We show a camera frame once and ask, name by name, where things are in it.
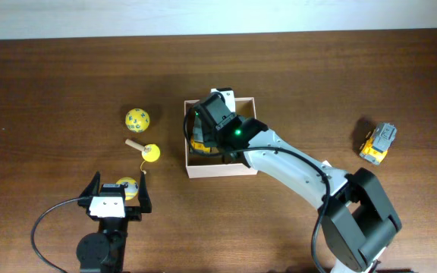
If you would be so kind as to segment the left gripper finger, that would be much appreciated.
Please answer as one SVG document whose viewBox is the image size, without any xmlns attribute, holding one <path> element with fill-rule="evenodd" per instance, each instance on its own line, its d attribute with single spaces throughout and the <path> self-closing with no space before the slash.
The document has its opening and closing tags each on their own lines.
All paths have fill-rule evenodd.
<svg viewBox="0 0 437 273">
<path fill-rule="evenodd" d="M 97 171 L 94 174 L 93 179 L 80 194 L 80 197 L 96 196 L 99 192 L 99 185 L 100 185 L 100 172 Z"/>
<path fill-rule="evenodd" d="M 149 193 L 146 186 L 146 174 L 144 171 L 141 171 L 140 182 L 139 182 L 139 190 L 138 190 L 138 201 L 140 204 L 141 212 L 151 212 L 152 211 L 152 203 L 149 197 Z"/>
</svg>

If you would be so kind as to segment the yellow grey toy truck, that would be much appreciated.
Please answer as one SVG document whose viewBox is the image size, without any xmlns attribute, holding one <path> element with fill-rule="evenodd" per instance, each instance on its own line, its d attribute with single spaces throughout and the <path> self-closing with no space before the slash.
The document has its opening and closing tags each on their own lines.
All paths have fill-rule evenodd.
<svg viewBox="0 0 437 273">
<path fill-rule="evenodd" d="M 190 142 L 191 146 L 199 152 L 210 153 L 212 151 L 210 147 L 206 147 L 204 145 L 202 122 L 199 119 L 197 112 L 194 115 L 193 130 Z"/>
</svg>

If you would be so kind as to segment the yellow grey toy loader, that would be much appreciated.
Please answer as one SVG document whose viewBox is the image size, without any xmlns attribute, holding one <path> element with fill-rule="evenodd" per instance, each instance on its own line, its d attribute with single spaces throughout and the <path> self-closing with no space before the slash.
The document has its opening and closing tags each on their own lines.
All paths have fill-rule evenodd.
<svg viewBox="0 0 437 273">
<path fill-rule="evenodd" d="M 397 128 L 390 123 L 380 123 L 371 130 L 360 146 L 359 156 L 374 165 L 380 165 L 395 140 Z"/>
</svg>

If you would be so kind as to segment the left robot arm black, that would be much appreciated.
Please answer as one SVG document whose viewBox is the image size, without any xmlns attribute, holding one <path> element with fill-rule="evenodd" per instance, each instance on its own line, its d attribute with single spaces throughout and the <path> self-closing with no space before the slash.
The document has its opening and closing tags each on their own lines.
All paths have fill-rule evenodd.
<svg viewBox="0 0 437 273">
<path fill-rule="evenodd" d="M 77 245 L 81 272 L 122 272 L 128 224 L 152 212 L 146 187 L 146 172 L 137 184 L 101 184 L 97 172 L 79 195 L 77 204 L 99 223 L 97 232 L 87 234 Z"/>
</svg>

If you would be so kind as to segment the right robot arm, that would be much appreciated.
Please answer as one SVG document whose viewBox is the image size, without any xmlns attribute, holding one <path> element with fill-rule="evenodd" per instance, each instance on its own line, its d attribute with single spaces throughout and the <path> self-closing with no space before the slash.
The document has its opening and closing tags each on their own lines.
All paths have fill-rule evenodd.
<svg viewBox="0 0 437 273">
<path fill-rule="evenodd" d="M 255 118 L 231 111 L 219 92 L 191 105 L 184 121 L 200 120 L 215 157 L 230 158 L 261 171 L 305 199 L 317 212 L 310 251 L 323 234 L 335 256 L 333 272 L 374 272 L 379 257 L 401 231 L 402 223 L 377 176 L 365 168 L 350 174 L 295 149 Z"/>
</svg>

